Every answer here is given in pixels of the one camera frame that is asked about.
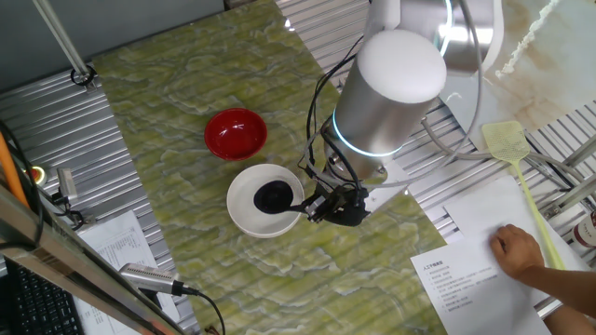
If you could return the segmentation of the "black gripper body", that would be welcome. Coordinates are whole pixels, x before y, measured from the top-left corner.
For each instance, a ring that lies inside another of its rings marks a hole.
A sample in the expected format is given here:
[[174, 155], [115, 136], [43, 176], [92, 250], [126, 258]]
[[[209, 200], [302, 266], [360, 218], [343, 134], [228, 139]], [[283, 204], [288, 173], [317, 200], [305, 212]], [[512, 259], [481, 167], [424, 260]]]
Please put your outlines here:
[[337, 187], [326, 197], [323, 210], [334, 212], [332, 222], [362, 222], [360, 191]]

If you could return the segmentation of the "person right hand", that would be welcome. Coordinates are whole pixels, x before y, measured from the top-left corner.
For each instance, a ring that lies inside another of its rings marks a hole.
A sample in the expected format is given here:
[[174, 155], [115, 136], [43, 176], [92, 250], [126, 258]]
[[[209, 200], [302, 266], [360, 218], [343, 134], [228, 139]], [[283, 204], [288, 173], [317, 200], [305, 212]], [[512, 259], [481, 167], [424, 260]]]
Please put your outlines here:
[[524, 284], [531, 281], [535, 270], [545, 268], [539, 244], [515, 225], [498, 228], [490, 238], [490, 248], [500, 268]]

